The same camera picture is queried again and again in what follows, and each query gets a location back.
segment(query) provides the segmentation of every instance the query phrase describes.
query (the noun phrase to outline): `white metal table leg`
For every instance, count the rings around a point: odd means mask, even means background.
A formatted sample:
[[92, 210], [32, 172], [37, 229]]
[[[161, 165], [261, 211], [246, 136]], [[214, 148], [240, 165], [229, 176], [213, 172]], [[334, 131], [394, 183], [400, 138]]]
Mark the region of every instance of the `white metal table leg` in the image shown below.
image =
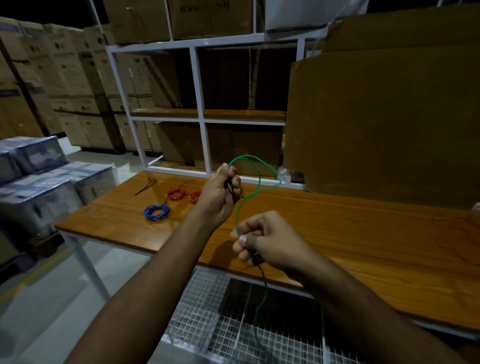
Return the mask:
[[78, 239], [64, 232], [62, 232], [61, 234], [65, 239], [65, 242], [73, 250], [73, 255], [75, 255], [78, 262], [80, 263], [82, 268], [85, 270], [85, 273], [93, 283], [93, 286], [95, 287], [95, 289], [98, 291], [100, 296], [102, 296], [105, 302], [108, 301], [111, 298], [110, 293], [108, 292], [107, 288], [105, 287], [102, 280], [100, 279], [100, 276], [96, 272], [95, 267], [93, 266], [92, 262], [88, 258], [82, 246], [80, 245], [80, 242], [78, 241]]

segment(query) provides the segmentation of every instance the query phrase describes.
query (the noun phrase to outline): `red wire coil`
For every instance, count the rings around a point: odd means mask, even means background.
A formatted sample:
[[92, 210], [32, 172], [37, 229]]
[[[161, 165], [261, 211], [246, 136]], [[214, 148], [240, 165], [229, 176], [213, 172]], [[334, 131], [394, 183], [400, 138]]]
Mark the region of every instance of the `red wire coil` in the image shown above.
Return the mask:
[[167, 196], [169, 200], [180, 200], [185, 196], [185, 191], [183, 188], [170, 188]]
[[199, 197], [200, 197], [200, 192], [192, 192], [191, 194], [188, 195], [188, 200], [192, 204], [196, 204]]

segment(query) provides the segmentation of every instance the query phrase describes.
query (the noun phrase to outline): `concrete floor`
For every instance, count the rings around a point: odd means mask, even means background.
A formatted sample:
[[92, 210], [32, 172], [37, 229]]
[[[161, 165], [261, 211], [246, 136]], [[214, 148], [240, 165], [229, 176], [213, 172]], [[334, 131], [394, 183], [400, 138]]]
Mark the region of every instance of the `concrete floor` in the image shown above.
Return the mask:
[[[70, 161], [115, 164], [119, 183], [142, 170], [139, 158], [131, 153], [84, 152], [67, 138], [60, 143]], [[87, 242], [84, 249], [111, 294], [148, 260], [94, 242]], [[0, 286], [0, 364], [63, 363], [102, 306], [102, 299], [63, 244], [55, 255]], [[177, 350], [161, 343], [150, 363], [195, 361], [191, 354]]]

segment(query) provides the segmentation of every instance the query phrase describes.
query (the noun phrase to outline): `forearm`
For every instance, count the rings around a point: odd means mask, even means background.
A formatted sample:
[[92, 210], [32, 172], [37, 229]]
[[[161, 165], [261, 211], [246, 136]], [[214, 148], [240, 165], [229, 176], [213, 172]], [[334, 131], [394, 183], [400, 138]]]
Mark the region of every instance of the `forearm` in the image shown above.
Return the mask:
[[329, 258], [312, 254], [301, 283], [370, 363], [464, 363]]
[[203, 214], [189, 214], [100, 311], [67, 363], [146, 363], [212, 232]]

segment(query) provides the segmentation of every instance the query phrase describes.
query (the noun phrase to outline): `green wire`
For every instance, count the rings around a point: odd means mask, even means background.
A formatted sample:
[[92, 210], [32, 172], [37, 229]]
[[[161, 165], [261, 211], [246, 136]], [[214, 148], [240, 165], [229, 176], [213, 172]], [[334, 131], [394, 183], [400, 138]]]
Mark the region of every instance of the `green wire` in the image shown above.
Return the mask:
[[[253, 158], [253, 159], [256, 159], [257, 161], [259, 162], [262, 162], [263, 164], [265, 164], [267, 167], [270, 167], [270, 169], [275, 173], [276, 175], [276, 179], [278, 180], [278, 184], [276, 185], [273, 185], [273, 186], [267, 186], [265, 188], [260, 188], [260, 182], [262, 180], [262, 175], [260, 173], [260, 170], [258, 169], [257, 165], [251, 161], [249, 158]], [[257, 185], [257, 189], [255, 191], [253, 191], [251, 194], [249, 194], [248, 196], [244, 197], [244, 199], [242, 200], [242, 202], [240, 202], [238, 208], [237, 208], [237, 217], [236, 217], [236, 221], [235, 221], [235, 225], [237, 227], [237, 234], [240, 236], [241, 235], [241, 232], [240, 232], [240, 228], [239, 228], [239, 212], [240, 212], [240, 207], [243, 205], [243, 203], [249, 199], [250, 197], [253, 197], [255, 196], [257, 193], [261, 192], [261, 191], [265, 191], [265, 190], [268, 190], [270, 188], [274, 188], [274, 187], [278, 187], [282, 184], [282, 180], [280, 179], [280, 176], [278, 175], [277, 171], [275, 170], [275, 168], [273, 168], [272, 166], [270, 166], [269, 164], [265, 163], [264, 161], [262, 161], [260, 158], [258, 157], [255, 157], [255, 156], [250, 156], [250, 155], [244, 155], [244, 156], [239, 156], [239, 157], [236, 157], [235, 159], [233, 159], [229, 164], [228, 166], [230, 167], [233, 162], [235, 162], [236, 160], [239, 160], [239, 159], [243, 159], [243, 160], [247, 160], [249, 161], [251, 164], [253, 164], [253, 166], [257, 169], [257, 172], [258, 172], [258, 185]], [[253, 333], [255, 334], [255, 339], [257, 340], [257, 343], [258, 345], [260, 345], [260, 347], [265, 350], [267, 352], [267, 354], [271, 355], [273, 357], [273, 355], [268, 351], [268, 349], [263, 346], [260, 341], [258, 340], [258, 336], [257, 336], [257, 331], [258, 331], [258, 327], [257, 327], [257, 322], [258, 322], [258, 312], [260, 311], [260, 309], [263, 307], [263, 305], [265, 304], [266, 300], [267, 300], [267, 297], [268, 297], [268, 286], [267, 286], [267, 279], [265, 278], [265, 273], [264, 273], [264, 270], [262, 269], [262, 267], [258, 266], [258, 269], [260, 269], [261, 273], [262, 273], [262, 278], [264, 280], [264, 285], [265, 285], [265, 295], [264, 295], [264, 299], [262, 300], [262, 302], [257, 306], [257, 308], [255, 309], [255, 316], [253, 318]]]

